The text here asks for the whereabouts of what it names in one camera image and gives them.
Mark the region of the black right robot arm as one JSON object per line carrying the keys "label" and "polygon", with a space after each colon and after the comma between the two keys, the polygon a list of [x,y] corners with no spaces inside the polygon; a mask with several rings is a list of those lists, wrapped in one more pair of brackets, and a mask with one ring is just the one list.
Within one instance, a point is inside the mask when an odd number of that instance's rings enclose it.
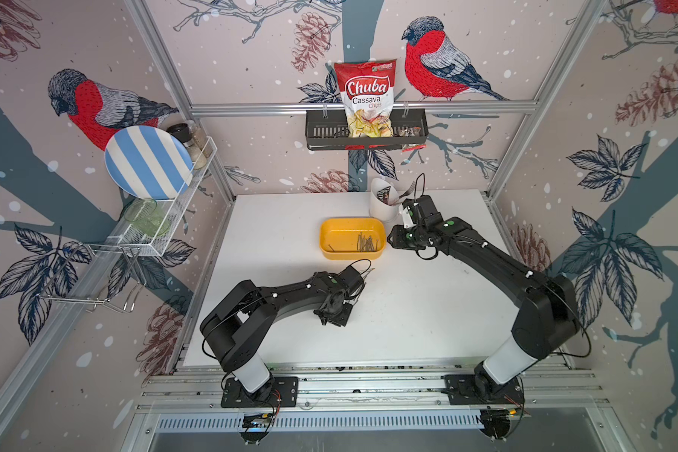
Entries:
{"label": "black right robot arm", "polygon": [[419,255],[433,249],[429,262],[444,254],[469,265],[518,306],[510,337],[474,370],[471,388],[482,400],[506,395],[520,375],[583,334],[591,355],[591,337],[578,314],[571,281],[549,277],[513,259],[488,242],[474,227],[458,217],[444,218],[433,199],[423,194],[401,203],[403,224],[392,228],[387,242],[396,250]]}

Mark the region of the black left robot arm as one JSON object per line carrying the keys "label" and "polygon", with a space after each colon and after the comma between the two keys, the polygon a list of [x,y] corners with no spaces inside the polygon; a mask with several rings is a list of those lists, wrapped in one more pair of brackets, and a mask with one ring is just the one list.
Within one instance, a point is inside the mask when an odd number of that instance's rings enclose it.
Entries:
{"label": "black left robot arm", "polygon": [[286,286],[256,286],[251,280],[242,281],[200,324],[202,350],[248,394],[265,392],[272,374],[258,350],[272,325],[311,312],[324,326],[344,327],[364,289],[365,275],[352,265],[338,273],[318,271]]}

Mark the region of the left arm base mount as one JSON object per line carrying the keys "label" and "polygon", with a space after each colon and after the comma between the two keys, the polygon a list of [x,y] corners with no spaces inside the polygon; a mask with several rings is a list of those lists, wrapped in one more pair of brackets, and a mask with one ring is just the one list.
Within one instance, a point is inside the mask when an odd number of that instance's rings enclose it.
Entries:
{"label": "left arm base mount", "polygon": [[297,377],[270,377],[257,391],[250,393],[235,378],[224,382],[220,407],[261,408],[269,405],[274,408],[293,408],[297,405],[299,379]]}

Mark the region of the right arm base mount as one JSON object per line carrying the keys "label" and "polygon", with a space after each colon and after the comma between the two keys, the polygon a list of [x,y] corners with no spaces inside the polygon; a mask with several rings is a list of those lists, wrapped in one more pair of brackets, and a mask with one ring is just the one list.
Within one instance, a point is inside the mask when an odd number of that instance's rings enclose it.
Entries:
{"label": "right arm base mount", "polygon": [[525,393],[518,378],[497,384],[484,375],[450,374],[444,376],[443,393],[451,405],[521,405]]}

